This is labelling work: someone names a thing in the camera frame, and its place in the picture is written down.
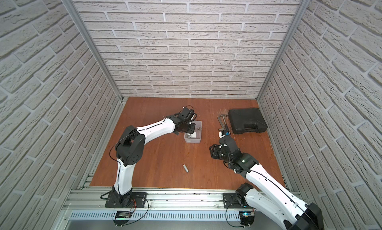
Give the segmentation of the long silver socket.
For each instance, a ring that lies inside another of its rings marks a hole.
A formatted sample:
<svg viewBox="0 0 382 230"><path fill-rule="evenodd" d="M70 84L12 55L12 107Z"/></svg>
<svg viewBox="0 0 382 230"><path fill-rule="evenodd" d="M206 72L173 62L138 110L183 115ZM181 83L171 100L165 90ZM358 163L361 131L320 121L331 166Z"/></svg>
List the long silver socket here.
<svg viewBox="0 0 382 230"><path fill-rule="evenodd" d="M185 165L185 164L183 164L183 168L184 168L184 170L188 173L189 172L189 170L188 170L188 168L187 168L187 166Z"/></svg>

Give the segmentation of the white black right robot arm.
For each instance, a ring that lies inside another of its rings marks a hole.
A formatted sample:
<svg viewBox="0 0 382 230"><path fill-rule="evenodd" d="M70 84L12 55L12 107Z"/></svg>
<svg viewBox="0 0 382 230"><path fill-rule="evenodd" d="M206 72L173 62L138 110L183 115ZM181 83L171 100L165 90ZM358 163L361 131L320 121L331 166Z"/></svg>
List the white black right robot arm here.
<svg viewBox="0 0 382 230"><path fill-rule="evenodd" d="M324 229L322 211L316 204L307 204L289 192L254 157L242 153L230 136L210 146L210 155L247 180L236 190L236 203L241 207L259 210L283 230Z"/></svg>

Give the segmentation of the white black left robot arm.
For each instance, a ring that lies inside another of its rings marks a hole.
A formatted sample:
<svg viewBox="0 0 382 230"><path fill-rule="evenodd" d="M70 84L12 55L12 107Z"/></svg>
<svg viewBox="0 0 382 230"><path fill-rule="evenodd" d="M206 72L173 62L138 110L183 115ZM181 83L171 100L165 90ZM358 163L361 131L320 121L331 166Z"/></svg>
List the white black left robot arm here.
<svg viewBox="0 0 382 230"><path fill-rule="evenodd" d="M166 134L179 133L192 134L196 124L197 114L185 106L180 112L166 116L156 123L137 127L127 127L120 140L115 144L117 176L108 200L122 204L131 199L132 177L135 165L143 156L144 147L150 141Z"/></svg>

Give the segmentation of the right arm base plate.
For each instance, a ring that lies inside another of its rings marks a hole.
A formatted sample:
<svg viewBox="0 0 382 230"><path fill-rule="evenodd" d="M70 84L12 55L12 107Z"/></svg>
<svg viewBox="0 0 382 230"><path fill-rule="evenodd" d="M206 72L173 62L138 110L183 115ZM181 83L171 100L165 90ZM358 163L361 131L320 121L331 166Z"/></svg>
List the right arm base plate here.
<svg viewBox="0 0 382 230"><path fill-rule="evenodd" d="M251 209L251 207L247 203L245 203L243 200L240 200L239 197L237 197L236 193L225 192L222 194L222 197L223 197L223 205L225 209L227 208Z"/></svg>

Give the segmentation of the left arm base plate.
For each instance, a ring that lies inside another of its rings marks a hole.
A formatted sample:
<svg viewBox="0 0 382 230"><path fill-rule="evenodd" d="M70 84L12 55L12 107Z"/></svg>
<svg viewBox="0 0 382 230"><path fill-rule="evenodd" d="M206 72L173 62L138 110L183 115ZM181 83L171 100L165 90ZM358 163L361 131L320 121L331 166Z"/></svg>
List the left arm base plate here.
<svg viewBox="0 0 382 230"><path fill-rule="evenodd" d="M111 192L107 197L106 208L132 208L136 204L136 208L144 208L146 204L147 192L131 192L120 195L117 192Z"/></svg>

